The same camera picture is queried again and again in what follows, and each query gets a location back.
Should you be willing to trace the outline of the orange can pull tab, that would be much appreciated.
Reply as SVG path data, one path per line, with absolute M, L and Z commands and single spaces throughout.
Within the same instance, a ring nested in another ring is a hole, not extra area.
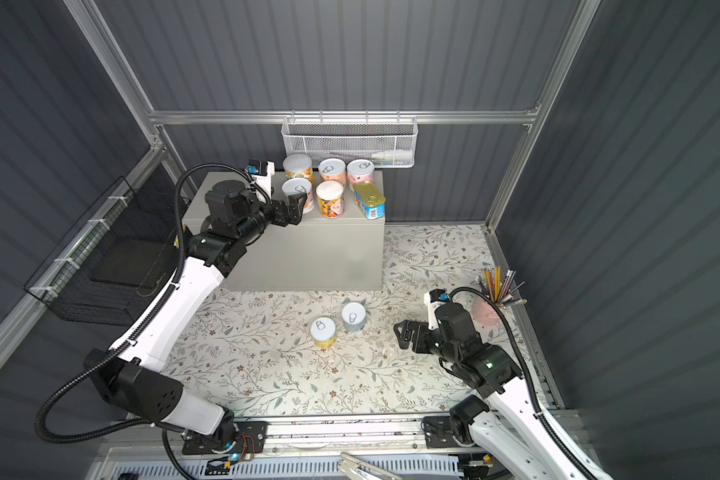
M 346 163 L 339 158 L 328 158 L 320 162 L 318 172 L 322 182 L 335 181 L 341 185 L 347 184 Z

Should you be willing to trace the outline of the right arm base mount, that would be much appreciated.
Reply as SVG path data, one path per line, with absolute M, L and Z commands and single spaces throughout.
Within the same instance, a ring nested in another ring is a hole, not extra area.
M 489 411 L 485 401 L 470 395 L 452 407 L 448 416 L 425 416 L 420 422 L 420 428 L 425 435 L 427 447 L 437 449 L 476 446 L 477 442 L 470 428 L 479 414 Z

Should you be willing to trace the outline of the yellow can pull tab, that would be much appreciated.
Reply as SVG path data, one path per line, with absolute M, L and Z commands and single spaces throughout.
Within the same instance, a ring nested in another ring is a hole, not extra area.
M 317 318 L 310 325 L 310 335 L 318 348 L 331 348 L 335 343 L 336 325 L 331 318 Z

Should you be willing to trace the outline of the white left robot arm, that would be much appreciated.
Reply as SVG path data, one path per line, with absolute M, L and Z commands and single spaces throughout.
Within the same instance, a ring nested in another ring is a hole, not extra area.
M 250 168 L 234 168 L 236 179 L 212 187 L 205 196 L 209 227 L 186 236 L 182 195 L 173 195 L 177 265 L 149 307 L 108 350 L 94 349 L 85 369 L 55 391 L 39 408 L 34 431 L 52 444 L 72 444 L 134 426 L 153 424 L 170 431 L 187 431 L 216 451 L 228 451 L 240 432 L 228 408 L 191 393 L 162 370 L 174 344 L 206 298 L 227 278 L 270 225 L 301 222 L 307 193 L 283 200 L 272 198 Z M 47 425 L 51 409 L 74 387 L 91 380 L 101 398 L 132 414 L 132 419 L 101 429 L 54 433 Z

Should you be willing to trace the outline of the pink white can pull tab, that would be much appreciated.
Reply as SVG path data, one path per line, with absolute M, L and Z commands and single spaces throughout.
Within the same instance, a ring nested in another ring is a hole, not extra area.
M 375 165 L 368 159 L 356 159 L 346 165 L 346 173 L 350 190 L 354 191 L 359 183 L 374 182 Z

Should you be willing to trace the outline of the teal can pull tab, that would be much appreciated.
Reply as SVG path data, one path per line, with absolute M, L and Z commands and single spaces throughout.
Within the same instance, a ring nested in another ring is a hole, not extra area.
M 367 320 L 367 311 L 359 302 L 349 302 L 341 312 L 342 322 L 348 332 L 361 331 Z

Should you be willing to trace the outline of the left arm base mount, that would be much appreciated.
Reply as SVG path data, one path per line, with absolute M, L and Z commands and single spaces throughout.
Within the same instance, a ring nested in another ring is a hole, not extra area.
M 211 435 L 190 432 L 181 452 L 183 455 L 259 454 L 263 451 L 269 426 L 265 421 L 230 421 Z

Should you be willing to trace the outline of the green orange can plastic lid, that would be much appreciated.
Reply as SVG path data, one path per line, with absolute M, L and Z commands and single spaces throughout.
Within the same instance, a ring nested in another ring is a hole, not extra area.
M 306 154 L 288 155 L 283 160 L 283 169 L 288 179 L 301 178 L 314 183 L 313 160 Z

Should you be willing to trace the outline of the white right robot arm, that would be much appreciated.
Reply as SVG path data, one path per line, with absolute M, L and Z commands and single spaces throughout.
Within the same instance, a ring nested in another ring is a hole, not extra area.
M 482 340 L 454 299 L 462 291 L 430 291 L 427 321 L 393 327 L 401 349 L 436 356 L 446 373 L 473 389 L 449 411 L 454 441 L 482 448 L 517 479 L 608 478 L 539 402 L 517 342 L 505 351 Z

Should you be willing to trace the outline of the gold rectangular tin can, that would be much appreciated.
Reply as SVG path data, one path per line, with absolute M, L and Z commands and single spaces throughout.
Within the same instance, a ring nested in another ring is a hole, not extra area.
M 385 216 L 386 198 L 378 187 L 364 181 L 354 185 L 355 202 L 366 219 L 376 220 Z

